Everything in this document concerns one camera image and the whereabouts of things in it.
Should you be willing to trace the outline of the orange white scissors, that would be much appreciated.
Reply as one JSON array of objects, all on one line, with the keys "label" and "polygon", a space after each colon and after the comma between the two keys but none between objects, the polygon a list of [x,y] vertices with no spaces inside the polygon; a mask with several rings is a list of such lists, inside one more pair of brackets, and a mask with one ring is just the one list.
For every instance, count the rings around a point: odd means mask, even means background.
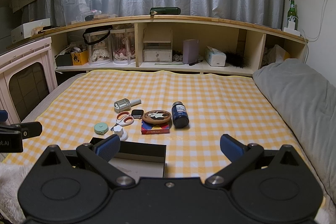
[{"label": "orange white scissors", "polygon": [[116,123],[112,126],[112,128],[110,130],[114,131],[114,128],[116,126],[125,127],[125,126],[128,126],[128,125],[131,125],[133,122],[134,122],[134,118],[131,116],[130,112],[128,112],[128,111],[120,112],[116,116]]}]

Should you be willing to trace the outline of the white knob suction base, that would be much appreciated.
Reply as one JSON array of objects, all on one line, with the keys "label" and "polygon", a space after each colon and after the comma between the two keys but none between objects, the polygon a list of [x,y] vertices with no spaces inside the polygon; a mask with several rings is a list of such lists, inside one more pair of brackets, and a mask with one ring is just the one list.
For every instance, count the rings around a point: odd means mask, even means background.
[{"label": "white knob suction base", "polygon": [[116,134],[120,138],[120,141],[125,141],[128,138],[127,132],[120,125],[117,125],[113,128],[113,133]]}]

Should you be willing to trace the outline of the white power adapter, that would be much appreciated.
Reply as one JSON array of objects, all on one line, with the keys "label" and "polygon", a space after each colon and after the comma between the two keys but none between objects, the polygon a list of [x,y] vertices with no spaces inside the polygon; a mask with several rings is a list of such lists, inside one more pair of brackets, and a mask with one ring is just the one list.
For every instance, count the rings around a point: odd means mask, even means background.
[{"label": "white power adapter", "polygon": [[283,28],[283,31],[295,36],[300,36],[301,33],[297,30],[297,19],[298,18],[296,16],[289,16],[286,26]]}]

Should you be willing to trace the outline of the round panda cork coaster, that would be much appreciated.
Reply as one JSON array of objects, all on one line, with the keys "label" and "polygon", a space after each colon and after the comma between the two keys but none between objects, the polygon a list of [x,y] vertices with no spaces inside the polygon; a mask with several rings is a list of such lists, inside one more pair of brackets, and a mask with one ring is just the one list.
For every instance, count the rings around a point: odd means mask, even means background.
[{"label": "round panda cork coaster", "polygon": [[171,114],[165,110],[151,110],[143,114],[142,120],[148,124],[163,124],[171,120]]}]

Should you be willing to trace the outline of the red blue card box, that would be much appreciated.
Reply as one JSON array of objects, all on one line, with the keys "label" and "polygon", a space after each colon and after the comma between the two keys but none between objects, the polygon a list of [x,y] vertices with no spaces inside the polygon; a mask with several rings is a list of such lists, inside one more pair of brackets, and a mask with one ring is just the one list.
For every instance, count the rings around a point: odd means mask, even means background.
[{"label": "red blue card box", "polygon": [[141,123],[141,133],[142,135],[151,134],[168,134],[170,132],[169,123],[151,124],[142,121]]}]

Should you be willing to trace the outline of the grey lint roller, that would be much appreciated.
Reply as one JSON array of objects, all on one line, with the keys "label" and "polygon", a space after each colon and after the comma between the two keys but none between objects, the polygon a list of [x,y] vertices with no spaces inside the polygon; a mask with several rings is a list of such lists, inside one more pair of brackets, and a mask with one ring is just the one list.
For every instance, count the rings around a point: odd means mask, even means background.
[{"label": "grey lint roller", "polygon": [[130,110],[133,106],[141,104],[141,99],[135,99],[135,100],[129,100],[127,98],[123,98],[121,100],[117,100],[114,102],[114,110],[116,113],[120,113],[123,111],[128,111]]}]

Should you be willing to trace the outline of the black cardboard box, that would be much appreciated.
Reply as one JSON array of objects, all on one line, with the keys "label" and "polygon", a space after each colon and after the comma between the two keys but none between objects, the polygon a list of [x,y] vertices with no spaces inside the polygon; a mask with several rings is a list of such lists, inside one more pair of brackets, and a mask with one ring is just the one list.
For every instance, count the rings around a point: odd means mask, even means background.
[{"label": "black cardboard box", "polygon": [[109,164],[138,182],[140,177],[163,178],[166,145],[120,141],[120,149]]}]

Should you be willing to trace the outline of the mint green tape measure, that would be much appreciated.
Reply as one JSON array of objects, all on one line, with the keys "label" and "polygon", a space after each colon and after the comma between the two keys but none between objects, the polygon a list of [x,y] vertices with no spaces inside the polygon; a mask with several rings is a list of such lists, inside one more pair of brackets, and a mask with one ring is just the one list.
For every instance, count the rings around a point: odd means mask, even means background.
[{"label": "mint green tape measure", "polygon": [[105,122],[100,122],[94,125],[94,132],[98,135],[104,135],[108,130],[109,127]]}]

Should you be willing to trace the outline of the dark green lying bottle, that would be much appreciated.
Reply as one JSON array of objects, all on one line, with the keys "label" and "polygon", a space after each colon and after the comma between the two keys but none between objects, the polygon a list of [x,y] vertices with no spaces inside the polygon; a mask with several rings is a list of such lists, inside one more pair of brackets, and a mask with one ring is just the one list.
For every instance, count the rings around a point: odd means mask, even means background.
[{"label": "dark green lying bottle", "polygon": [[150,15],[180,15],[181,9],[179,7],[152,7]]}]

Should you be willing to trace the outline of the grey pillow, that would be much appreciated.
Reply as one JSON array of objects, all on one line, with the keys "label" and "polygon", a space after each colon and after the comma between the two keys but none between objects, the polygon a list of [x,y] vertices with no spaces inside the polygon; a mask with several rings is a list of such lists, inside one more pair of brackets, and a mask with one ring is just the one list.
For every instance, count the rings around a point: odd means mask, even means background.
[{"label": "grey pillow", "polygon": [[291,128],[334,200],[335,87],[298,59],[267,65],[253,80]]}]

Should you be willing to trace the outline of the small wooden drawer organizer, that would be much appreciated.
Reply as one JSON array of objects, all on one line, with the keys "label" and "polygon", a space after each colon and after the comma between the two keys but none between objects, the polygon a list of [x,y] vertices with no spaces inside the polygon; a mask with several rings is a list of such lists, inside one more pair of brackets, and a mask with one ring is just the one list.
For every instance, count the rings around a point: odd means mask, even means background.
[{"label": "small wooden drawer organizer", "polygon": [[172,30],[169,28],[147,28],[143,37],[143,61],[172,62],[172,36]]}]

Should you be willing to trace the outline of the yellow checkered blanket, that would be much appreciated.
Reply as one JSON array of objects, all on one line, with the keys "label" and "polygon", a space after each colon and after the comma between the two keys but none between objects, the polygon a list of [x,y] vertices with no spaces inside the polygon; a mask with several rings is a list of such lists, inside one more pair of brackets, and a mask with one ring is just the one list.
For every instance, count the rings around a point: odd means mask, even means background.
[{"label": "yellow checkered blanket", "polygon": [[187,75],[97,70],[80,76],[38,117],[41,136],[27,139],[22,153],[12,153],[6,164],[31,165],[50,144],[74,149],[96,136],[98,123],[113,126],[114,103],[141,100],[139,110],[169,112],[188,118],[184,128],[148,134],[140,120],[126,126],[127,138],[137,143],[166,146],[170,177],[206,178],[229,164],[220,149],[223,134],[265,149],[298,143],[254,80],[241,76]]}]

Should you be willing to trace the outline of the wooden bedside shelf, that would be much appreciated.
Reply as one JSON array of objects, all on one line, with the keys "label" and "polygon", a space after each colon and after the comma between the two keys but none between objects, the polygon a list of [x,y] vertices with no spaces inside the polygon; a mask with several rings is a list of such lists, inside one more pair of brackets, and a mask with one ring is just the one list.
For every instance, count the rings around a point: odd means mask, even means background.
[{"label": "wooden bedside shelf", "polygon": [[[304,38],[273,28],[235,20],[182,15],[127,16],[76,23],[46,30],[42,34],[8,46],[7,49],[9,52],[13,52],[15,48],[29,45],[34,41],[41,42],[44,38],[51,38],[51,56],[55,57],[66,47],[69,36],[76,31],[85,31],[90,27],[109,25],[124,27],[127,24],[132,24],[134,27],[135,62],[133,64],[117,65],[107,63],[94,66],[84,64],[56,67],[56,71],[92,71],[94,69],[125,71],[165,70],[250,77],[256,70],[261,68],[266,46],[272,47],[278,44],[289,53],[291,58],[299,60],[303,60],[304,50],[306,49]],[[224,67],[212,67],[206,61],[193,66],[163,63],[162,61],[145,61],[143,57],[145,43],[153,41],[154,35],[163,36],[168,31],[171,32],[171,45],[175,51],[183,50],[184,40],[196,39],[199,41],[200,54],[203,54],[208,46],[223,52],[242,53],[244,66],[240,68],[227,63]]]}]

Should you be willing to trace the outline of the green standing glass bottle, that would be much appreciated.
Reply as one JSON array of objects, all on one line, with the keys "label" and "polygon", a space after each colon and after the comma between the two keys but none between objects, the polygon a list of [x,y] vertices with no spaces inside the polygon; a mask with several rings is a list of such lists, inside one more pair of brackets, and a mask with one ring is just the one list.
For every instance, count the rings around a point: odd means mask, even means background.
[{"label": "green standing glass bottle", "polygon": [[297,30],[297,25],[298,25],[298,16],[297,16],[297,11],[295,8],[295,1],[294,0],[289,0],[290,1],[290,6],[289,10],[287,13],[287,23],[286,27],[291,29],[291,30]]}]

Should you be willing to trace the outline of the white fluffy rug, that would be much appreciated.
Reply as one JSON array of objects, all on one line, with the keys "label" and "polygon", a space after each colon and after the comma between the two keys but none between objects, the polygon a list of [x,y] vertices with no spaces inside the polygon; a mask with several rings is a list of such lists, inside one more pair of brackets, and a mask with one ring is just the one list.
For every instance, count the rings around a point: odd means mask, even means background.
[{"label": "white fluffy rug", "polygon": [[1,163],[1,213],[11,223],[26,220],[18,202],[18,189],[33,165],[14,165]]}]

